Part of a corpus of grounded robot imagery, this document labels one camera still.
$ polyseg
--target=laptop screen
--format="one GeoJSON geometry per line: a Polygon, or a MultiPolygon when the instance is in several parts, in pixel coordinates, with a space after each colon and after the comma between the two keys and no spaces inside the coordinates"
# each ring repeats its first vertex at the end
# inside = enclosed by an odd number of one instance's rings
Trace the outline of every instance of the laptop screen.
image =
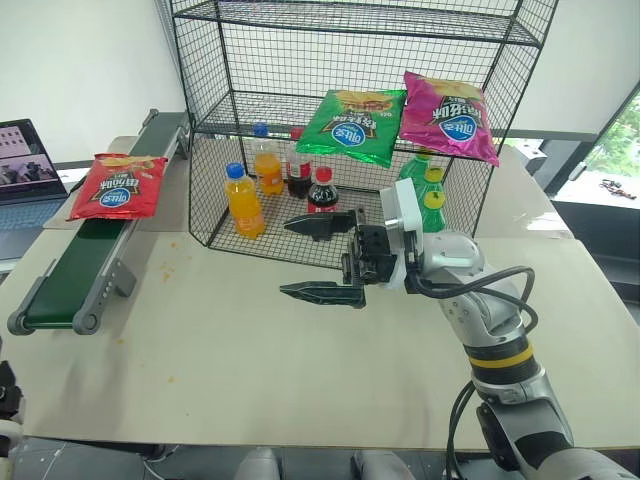
{"type": "Polygon", "coordinates": [[[66,195],[31,120],[0,122],[0,203],[66,195]]]}

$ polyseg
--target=soda bottle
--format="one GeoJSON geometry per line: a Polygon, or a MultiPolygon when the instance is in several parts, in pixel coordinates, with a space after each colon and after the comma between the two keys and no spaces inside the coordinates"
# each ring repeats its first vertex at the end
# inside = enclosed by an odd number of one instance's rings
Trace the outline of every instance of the soda bottle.
{"type": "Polygon", "coordinates": [[[253,134],[264,138],[258,142],[256,151],[256,174],[260,190],[265,195],[280,195],[284,189],[282,168],[276,145],[267,138],[269,136],[267,124],[256,123],[253,126],[253,134]]]}
{"type": "Polygon", "coordinates": [[[242,164],[237,162],[227,165],[227,177],[224,190],[229,199],[229,211],[235,220],[236,232],[255,240],[266,228],[256,186],[245,175],[242,164]]]}
{"type": "Polygon", "coordinates": [[[413,181],[413,188],[415,188],[416,192],[419,192],[424,186],[425,172],[429,168],[429,161],[429,150],[420,147],[420,152],[400,169],[398,180],[410,178],[413,181]]]}
{"type": "Polygon", "coordinates": [[[435,233],[444,229],[447,224],[442,213],[445,200],[446,195],[441,191],[432,190],[425,194],[423,201],[420,202],[423,232],[435,233]]]}
{"type": "MultiPolygon", "coordinates": [[[[304,128],[291,129],[291,140],[298,141],[304,128]]],[[[293,197],[305,198],[311,188],[311,157],[296,152],[292,143],[287,153],[287,188],[293,197]]]]}
{"type": "Polygon", "coordinates": [[[418,203],[422,202],[427,192],[444,192],[442,178],[444,170],[440,167],[427,168],[424,172],[422,186],[417,191],[418,203]]]}
{"type": "Polygon", "coordinates": [[[309,190],[307,213],[335,212],[338,210],[338,190],[331,184],[331,168],[316,168],[316,183],[309,190]]]}

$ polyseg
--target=green chip bag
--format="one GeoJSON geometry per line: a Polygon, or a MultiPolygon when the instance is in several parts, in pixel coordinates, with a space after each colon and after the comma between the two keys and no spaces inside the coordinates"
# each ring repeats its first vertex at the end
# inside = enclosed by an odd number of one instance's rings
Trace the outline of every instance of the green chip bag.
{"type": "Polygon", "coordinates": [[[407,92],[329,90],[298,140],[300,153],[344,153],[391,166],[407,92]]]}

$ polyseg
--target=red chip bag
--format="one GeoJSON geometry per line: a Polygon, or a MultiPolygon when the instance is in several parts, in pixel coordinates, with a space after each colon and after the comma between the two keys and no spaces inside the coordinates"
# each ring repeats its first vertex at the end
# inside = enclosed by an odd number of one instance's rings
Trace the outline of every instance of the red chip bag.
{"type": "Polygon", "coordinates": [[[164,157],[96,154],[69,220],[152,217],[158,204],[166,161],[164,157]]]}

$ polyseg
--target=red bottle cap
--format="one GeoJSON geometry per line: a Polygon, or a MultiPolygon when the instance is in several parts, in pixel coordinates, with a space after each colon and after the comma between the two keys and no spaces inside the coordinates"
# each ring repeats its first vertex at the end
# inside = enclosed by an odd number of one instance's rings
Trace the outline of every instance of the red bottle cap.
{"type": "Polygon", "coordinates": [[[322,183],[328,183],[331,181],[331,168],[330,167],[318,167],[316,168],[316,180],[322,183]]]}
{"type": "Polygon", "coordinates": [[[290,133],[291,140],[300,140],[302,132],[304,132],[304,127],[293,127],[290,133]]]}

